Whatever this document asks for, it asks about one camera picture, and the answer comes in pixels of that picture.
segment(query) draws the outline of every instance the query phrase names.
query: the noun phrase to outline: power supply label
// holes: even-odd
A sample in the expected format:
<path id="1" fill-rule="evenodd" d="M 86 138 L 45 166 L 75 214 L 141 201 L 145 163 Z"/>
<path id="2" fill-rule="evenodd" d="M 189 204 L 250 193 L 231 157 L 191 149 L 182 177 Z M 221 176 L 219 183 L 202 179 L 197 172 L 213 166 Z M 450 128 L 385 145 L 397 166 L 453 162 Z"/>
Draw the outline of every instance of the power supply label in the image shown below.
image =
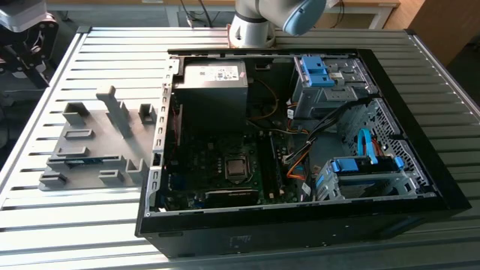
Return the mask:
<path id="1" fill-rule="evenodd" d="M 205 82 L 241 80 L 238 66 L 197 66 L 195 69 L 199 80 Z"/>

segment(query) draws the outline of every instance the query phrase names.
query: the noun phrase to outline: floor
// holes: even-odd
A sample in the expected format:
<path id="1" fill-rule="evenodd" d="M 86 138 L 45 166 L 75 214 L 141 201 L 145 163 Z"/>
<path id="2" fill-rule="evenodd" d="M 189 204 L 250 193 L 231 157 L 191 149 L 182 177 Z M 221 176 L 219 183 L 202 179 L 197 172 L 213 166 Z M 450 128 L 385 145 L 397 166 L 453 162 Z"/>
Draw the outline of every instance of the floor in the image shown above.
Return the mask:
<path id="1" fill-rule="evenodd" d="M 211 12 L 214 27 L 223 27 L 234 19 L 234 12 Z M 194 21 L 194 26 L 206 26 L 205 15 L 194 15 L 199 20 Z M 59 22 L 61 30 L 58 34 L 57 47 L 53 59 L 61 62 L 70 42 L 75 35 L 78 25 L 95 25 L 105 27 L 143 27 L 143 26 L 169 26 L 166 12 L 122 12 L 122 11 L 71 11 L 69 13 L 71 21 Z M 189 26 L 185 19 L 187 14 L 179 13 L 181 26 Z M 480 74 L 480 52 L 475 52 L 474 46 L 467 46 L 458 58 L 449 66 L 449 71 L 465 87 L 474 100 L 480 104 L 480 80 L 477 78 Z M 53 69 L 46 72 L 47 77 L 54 73 Z M 0 167 L 7 160 L 10 151 L 15 146 L 17 139 L 27 124 L 30 115 L 35 109 L 42 90 L 35 89 L 27 79 L 18 79 L 11 74 L 0 76 L 0 85 L 3 86 L 3 99 L 11 97 L 14 104 L 2 102 L 2 109 L 7 115 L 6 120 L 0 121 L 0 137 L 9 138 L 9 143 L 0 148 Z"/>

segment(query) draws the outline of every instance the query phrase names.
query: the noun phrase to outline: yellow wire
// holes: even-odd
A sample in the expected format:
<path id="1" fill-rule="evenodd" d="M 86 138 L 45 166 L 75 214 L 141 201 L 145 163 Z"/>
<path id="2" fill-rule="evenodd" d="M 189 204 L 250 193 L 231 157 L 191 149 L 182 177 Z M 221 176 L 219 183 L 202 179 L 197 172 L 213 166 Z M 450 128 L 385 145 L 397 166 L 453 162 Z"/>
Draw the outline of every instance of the yellow wire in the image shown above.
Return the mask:
<path id="1" fill-rule="evenodd" d="M 259 80 L 259 79 L 255 79 L 259 83 L 263 84 L 263 86 L 266 86 L 266 88 L 270 90 L 270 92 L 273 93 L 273 96 L 275 98 L 275 107 L 274 107 L 274 110 L 270 114 L 267 115 L 263 115 L 263 116 L 254 116 L 251 118 L 249 118 L 249 120 L 261 120 L 261 119 L 265 119 L 267 117 L 270 117 L 273 114 L 275 114 L 275 112 L 278 111 L 278 108 L 279 108 L 279 97 L 278 97 L 278 94 L 275 94 L 275 91 L 274 89 L 271 89 L 271 87 L 267 85 L 267 83 L 263 82 L 263 80 Z"/>
<path id="2" fill-rule="evenodd" d="M 299 160 L 295 162 L 293 168 L 290 169 L 290 171 L 289 171 L 289 173 L 287 173 L 287 177 L 294 177 L 294 178 L 301 177 L 299 175 L 293 174 L 293 172 L 294 172 L 295 167 L 299 165 L 301 161 L 306 158 L 309 152 L 310 152 L 310 148 L 309 148 L 307 152 L 302 155 L 302 157 L 299 158 Z"/>

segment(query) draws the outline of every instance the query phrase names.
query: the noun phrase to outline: white sticker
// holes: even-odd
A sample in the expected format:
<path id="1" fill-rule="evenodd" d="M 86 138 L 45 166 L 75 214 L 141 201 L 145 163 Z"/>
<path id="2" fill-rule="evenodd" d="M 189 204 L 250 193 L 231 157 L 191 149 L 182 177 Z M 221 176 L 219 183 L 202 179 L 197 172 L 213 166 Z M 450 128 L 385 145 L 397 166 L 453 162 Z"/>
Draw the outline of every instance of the white sticker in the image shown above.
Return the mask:
<path id="1" fill-rule="evenodd" d="M 198 66 L 194 72 L 203 81 L 241 80 L 238 66 Z"/>
<path id="2" fill-rule="evenodd" d="M 341 72 L 331 72 L 329 75 L 331 78 L 343 78 L 345 77 Z"/>
<path id="3" fill-rule="evenodd" d="M 310 186 L 306 183 L 303 183 L 302 189 L 307 193 L 307 195 L 310 196 L 310 193 L 313 192 L 313 189 L 310 188 Z"/>
<path id="4" fill-rule="evenodd" d="M 287 110 L 287 117 L 289 117 L 290 119 L 294 119 L 294 114 L 295 114 L 295 111 L 294 111 L 293 109 L 289 109 L 289 110 Z"/>

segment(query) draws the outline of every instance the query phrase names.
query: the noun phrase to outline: printed label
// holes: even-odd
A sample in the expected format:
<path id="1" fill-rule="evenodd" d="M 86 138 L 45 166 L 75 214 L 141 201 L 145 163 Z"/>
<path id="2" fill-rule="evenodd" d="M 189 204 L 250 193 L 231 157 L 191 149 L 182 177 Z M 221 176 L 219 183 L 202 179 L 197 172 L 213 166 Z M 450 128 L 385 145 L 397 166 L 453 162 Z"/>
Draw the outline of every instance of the printed label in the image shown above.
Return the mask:
<path id="1" fill-rule="evenodd" d="M 241 80 L 238 66 L 199 66 L 197 67 L 199 79 L 210 82 Z"/>
<path id="2" fill-rule="evenodd" d="M 333 73 L 330 73 L 330 77 L 331 78 L 343 78 L 345 76 L 341 72 L 333 72 Z"/>
<path id="3" fill-rule="evenodd" d="M 313 189 L 310 188 L 310 186 L 306 183 L 303 183 L 302 189 L 307 193 L 307 195 L 310 196 L 310 193 L 313 192 Z"/>
<path id="4" fill-rule="evenodd" d="M 165 0 L 142 0 L 145 4 L 163 4 Z"/>

